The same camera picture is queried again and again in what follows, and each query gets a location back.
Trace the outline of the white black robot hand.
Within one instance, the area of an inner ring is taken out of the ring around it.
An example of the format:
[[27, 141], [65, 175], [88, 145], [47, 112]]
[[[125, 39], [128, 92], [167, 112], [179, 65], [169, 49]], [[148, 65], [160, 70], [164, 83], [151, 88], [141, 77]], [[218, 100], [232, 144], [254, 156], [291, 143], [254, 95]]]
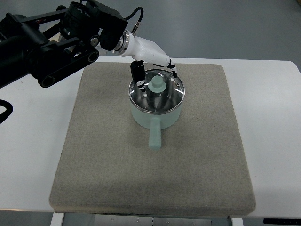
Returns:
[[134, 84], [145, 92], [145, 68], [147, 62], [159, 67], [166, 67], [172, 71], [173, 77], [177, 77], [177, 69], [172, 59], [155, 42], [134, 36], [125, 30], [113, 50], [120, 57], [132, 57], [134, 61], [130, 65]]

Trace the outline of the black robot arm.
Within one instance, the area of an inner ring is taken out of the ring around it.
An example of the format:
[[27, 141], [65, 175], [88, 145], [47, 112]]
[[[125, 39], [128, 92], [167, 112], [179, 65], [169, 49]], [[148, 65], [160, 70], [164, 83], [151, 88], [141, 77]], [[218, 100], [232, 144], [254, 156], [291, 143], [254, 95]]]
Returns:
[[48, 88], [95, 62], [100, 46], [119, 49], [128, 17], [95, 0], [71, 2], [26, 17], [7, 13], [0, 23], [0, 85], [31, 75]]

